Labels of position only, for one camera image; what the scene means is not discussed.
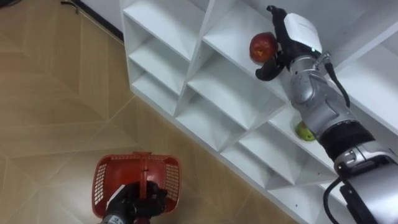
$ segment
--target shelf compartment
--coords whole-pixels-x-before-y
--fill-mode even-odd
[[[302,167],[295,185],[324,184],[325,182],[333,181],[336,178],[337,174],[335,174],[334,171],[328,169],[310,156]]]
[[[300,169],[300,174],[296,178],[294,186],[320,185],[329,183],[337,178],[335,173],[327,169],[312,157],[308,157],[305,164],[298,169]],[[291,182],[288,182],[279,175],[274,175],[270,178],[270,181],[267,184],[267,190],[282,189],[291,186]]]
[[[284,189],[269,190],[280,203],[284,210],[291,210],[296,214],[300,223],[315,223],[322,206],[323,191],[318,186],[289,187]]]
[[[299,122],[301,122],[301,117],[291,106],[286,107],[286,109],[269,120],[269,123],[273,127],[284,133],[290,140],[298,144],[324,166],[334,171],[332,160],[326,154],[325,149],[317,141],[307,142],[301,140],[296,135],[294,129]]]
[[[358,118],[361,124],[383,145],[398,154],[398,137],[383,124],[372,118],[356,105],[351,105],[351,112]]]
[[[149,39],[133,51],[129,58],[174,93],[181,93],[189,64],[161,41]]]
[[[255,72],[261,66],[251,60],[249,45],[251,39],[261,32],[274,32],[272,22],[245,3],[238,1],[235,7],[203,37],[203,40],[258,81]],[[278,78],[271,82],[262,82],[262,85],[282,99],[287,99]]]
[[[398,135],[398,56],[383,45],[337,73],[354,104]]]
[[[138,0],[125,15],[190,61],[205,13],[187,0]]]
[[[276,173],[294,184],[308,154],[270,124],[263,124],[239,141]]]
[[[169,115],[174,114],[178,97],[148,73],[141,75],[132,83],[134,92],[146,96]]]
[[[270,177],[274,175],[272,169],[240,144],[235,144],[227,148],[221,155],[263,188],[266,187]]]
[[[182,108],[177,121],[216,151],[244,131],[242,127],[198,94],[190,99],[185,108]]]
[[[248,77],[220,54],[212,56],[188,85],[246,129],[260,114],[267,116],[284,105],[261,81]]]
[[[326,190],[331,183],[332,183],[332,181],[328,182],[328,183],[320,184],[319,187],[321,187],[321,189],[323,189],[323,190]],[[344,199],[344,197],[342,196],[342,194],[340,193],[341,186],[343,186],[343,183],[340,182],[333,190],[331,190],[330,195],[333,198],[335,198],[342,205],[346,205],[347,202]]]
[[[330,213],[333,214],[334,218],[336,219],[336,221],[338,221],[338,223],[344,223],[344,224],[356,223],[354,221],[353,216],[348,211],[346,205],[342,205],[333,197],[329,198],[329,209]],[[314,222],[314,224],[332,224],[332,222],[329,220],[328,216],[326,215],[325,209],[323,209],[323,207],[321,208],[318,218],[316,222]]]

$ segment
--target red basket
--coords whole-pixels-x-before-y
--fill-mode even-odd
[[[141,183],[140,196],[145,197],[146,181],[144,180],[151,180],[168,191],[165,213],[172,212],[180,196],[179,161],[172,156],[133,152],[125,155],[108,155],[97,164],[91,193],[94,214],[99,218],[104,218],[107,201],[122,184],[139,181]]]

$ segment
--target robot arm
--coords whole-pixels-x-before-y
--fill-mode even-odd
[[[287,67],[290,71],[291,103],[303,122],[325,148],[339,175],[328,190],[340,181],[340,192],[357,223],[398,223],[398,158],[379,144],[349,110],[341,96],[328,85],[319,71],[321,60],[332,77],[333,66],[322,47],[314,26],[296,14],[269,6],[281,52],[256,71],[269,81]],[[326,213],[333,223],[327,203]]]

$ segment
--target green apple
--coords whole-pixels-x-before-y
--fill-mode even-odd
[[[303,121],[301,121],[295,128],[296,134],[304,141],[314,141],[315,136],[307,128]]]

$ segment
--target white shelf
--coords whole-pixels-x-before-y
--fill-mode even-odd
[[[377,141],[380,141],[380,143],[398,154],[398,137],[391,130],[355,105],[351,105],[351,111],[361,124],[372,133]]]
[[[188,0],[138,0],[124,13],[190,61],[205,13]]]
[[[313,157],[309,157],[301,170],[295,185],[314,185],[333,181],[337,178],[330,169],[318,162]]]
[[[156,38],[151,38],[133,51],[129,58],[174,93],[178,95],[181,93],[188,63],[165,44]]]
[[[217,151],[226,141],[244,131],[217,107],[199,95],[194,96],[187,103],[186,108],[177,116],[177,121]]]
[[[355,224],[353,216],[349,213],[345,205],[339,203],[333,197],[329,198],[329,209],[330,213],[333,214],[334,218],[341,224]],[[314,224],[332,224],[327,217],[325,210],[322,208],[316,222]]]
[[[251,39],[261,32],[274,32],[272,22],[245,3],[238,1],[235,7],[203,37],[203,40],[256,81],[286,100],[285,91],[278,78],[271,82],[262,82],[256,78],[256,69],[261,66],[251,60],[249,45]]]
[[[244,172],[255,183],[265,188],[274,172],[239,144],[224,150],[221,155]]]
[[[328,182],[328,183],[324,183],[324,184],[320,184],[319,186],[323,189],[326,190],[329,185],[332,183]],[[347,202],[344,199],[344,197],[342,196],[342,194],[340,193],[340,187],[343,186],[343,183],[338,184],[333,190],[331,190],[330,195],[335,198],[337,201],[339,201],[339,203],[341,203],[342,205],[346,205]]]
[[[269,193],[306,223],[315,223],[321,208],[323,209],[323,192],[316,185],[270,190]]]
[[[143,95],[146,95],[146,97],[159,105],[168,114],[174,114],[178,100],[177,95],[161,85],[148,73],[141,75],[132,83],[132,88],[134,91],[139,91]]]
[[[293,186],[311,186],[329,183],[337,178],[337,175],[320,164],[312,157],[308,157],[302,167],[298,168],[299,176],[292,184],[280,175],[273,175],[267,184],[268,190],[283,189]]]
[[[398,56],[378,45],[337,74],[352,101],[398,134]]]
[[[262,125],[239,142],[291,184],[300,175],[308,156],[269,124]]]
[[[284,105],[259,80],[249,78],[220,54],[211,57],[188,85],[246,129],[259,113],[265,116]]]
[[[326,154],[324,148],[318,142],[307,142],[301,140],[295,133],[295,126],[301,122],[301,117],[298,112],[291,106],[286,107],[285,110],[274,116],[269,120],[269,123],[276,129],[284,133],[294,143],[298,144],[302,149],[306,150],[311,156],[327,166],[330,170],[333,169],[333,162]]]
[[[255,76],[261,65],[249,56],[256,34],[274,32],[268,4],[120,0],[131,90],[296,221],[326,224],[322,195],[336,179],[333,162],[319,143],[295,133],[302,119],[287,98],[288,71],[262,82]],[[398,152],[395,5],[278,2],[316,25],[324,48],[334,53],[353,113]],[[341,9],[352,13],[336,17]],[[330,208],[342,223],[353,223],[337,188]]]

